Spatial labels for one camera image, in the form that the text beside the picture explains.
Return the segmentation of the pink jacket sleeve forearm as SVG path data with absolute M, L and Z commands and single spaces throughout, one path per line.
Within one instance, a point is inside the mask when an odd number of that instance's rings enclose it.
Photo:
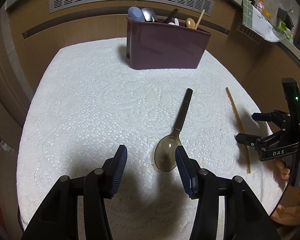
M 286 188 L 271 219 L 286 226 L 300 225 L 300 187 L 288 186 Z

